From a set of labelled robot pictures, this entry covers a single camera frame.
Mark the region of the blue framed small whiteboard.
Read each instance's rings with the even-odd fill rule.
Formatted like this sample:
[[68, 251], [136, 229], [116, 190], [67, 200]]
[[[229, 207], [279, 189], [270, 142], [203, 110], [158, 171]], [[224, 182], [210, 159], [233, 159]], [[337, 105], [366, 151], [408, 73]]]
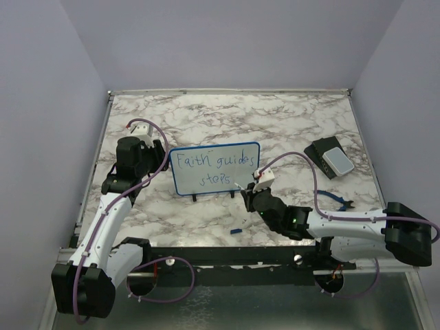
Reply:
[[179, 196], [233, 193], [246, 187], [259, 168], [261, 145], [240, 142], [173, 148], [169, 153]]

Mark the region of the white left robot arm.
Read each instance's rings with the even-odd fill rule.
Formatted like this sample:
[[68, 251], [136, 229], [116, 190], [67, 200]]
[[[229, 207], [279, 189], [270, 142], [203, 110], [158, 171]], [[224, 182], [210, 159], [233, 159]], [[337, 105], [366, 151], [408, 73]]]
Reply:
[[152, 178], [169, 165], [167, 139], [146, 136], [118, 140], [116, 161], [102, 183], [96, 215], [81, 244], [65, 264], [56, 264], [51, 280], [58, 312], [73, 314], [84, 323], [106, 318], [116, 289], [135, 269], [147, 270], [152, 261], [147, 240], [126, 239], [115, 254], [113, 242], [125, 217]]

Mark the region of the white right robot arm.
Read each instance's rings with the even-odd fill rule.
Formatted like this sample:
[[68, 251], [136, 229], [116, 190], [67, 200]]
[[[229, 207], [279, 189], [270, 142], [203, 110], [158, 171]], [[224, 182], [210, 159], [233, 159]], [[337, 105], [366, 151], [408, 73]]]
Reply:
[[288, 206], [270, 188], [255, 192], [253, 184], [241, 191], [245, 209], [257, 212], [273, 232], [291, 240], [319, 242], [316, 261], [331, 269], [339, 262], [390, 259], [428, 267], [432, 264], [432, 227], [402, 203], [368, 212], [318, 211]]

